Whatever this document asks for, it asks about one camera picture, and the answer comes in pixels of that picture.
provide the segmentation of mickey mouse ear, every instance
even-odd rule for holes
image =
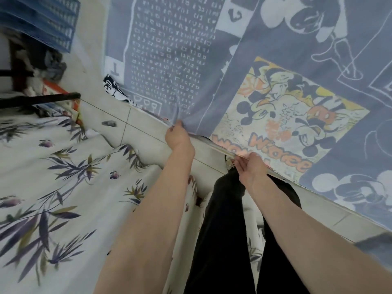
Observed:
[[[265,0],[260,9],[264,24],[272,29],[281,24],[285,17],[284,0]]]

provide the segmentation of black pants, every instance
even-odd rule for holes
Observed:
[[[242,196],[245,187],[236,169],[219,178],[205,212],[193,256],[185,294],[255,293],[249,261]],[[294,189],[271,177],[297,206]],[[264,219],[265,248],[257,285],[258,293],[309,293],[277,244]]]

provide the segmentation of tile floor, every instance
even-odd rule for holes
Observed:
[[[164,166],[170,155],[170,149],[164,139],[166,127],[114,99],[103,89],[101,65],[107,16],[105,8],[109,0],[80,1],[81,12],[72,51],[64,55],[68,69],[60,85],[69,92],[78,91],[82,94],[80,109],[84,123],[102,133],[112,146],[130,143],[139,150],[143,162]],[[108,120],[116,121],[117,127],[102,125],[103,121]],[[199,140],[193,139],[192,143],[196,148],[196,157],[191,173],[197,180],[199,194],[205,195],[212,190],[216,179],[226,172],[224,155]],[[300,196],[305,212],[353,242],[385,231],[373,222],[319,195],[298,186],[294,188]],[[252,200],[248,200],[247,204],[257,210]],[[258,222],[261,221],[262,216],[259,214]],[[195,239],[190,237],[188,246],[192,247],[194,241]],[[185,277],[191,254],[192,252],[184,257]]]

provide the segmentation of black metal bar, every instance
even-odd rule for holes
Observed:
[[[0,70],[0,77],[4,76],[26,76],[26,77],[33,77],[34,73],[28,70]]]
[[[17,96],[9,99],[0,99],[0,109],[18,107],[25,105],[35,105],[49,102],[65,101],[71,99],[80,99],[80,93],[67,93],[67,94],[55,94],[55,95],[44,95],[36,97]]]

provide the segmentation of person's left hand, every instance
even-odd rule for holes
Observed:
[[[195,155],[195,149],[190,142],[188,132],[182,127],[182,121],[179,119],[174,126],[166,131],[165,140],[172,150],[180,148],[193,153],[193,156]]]

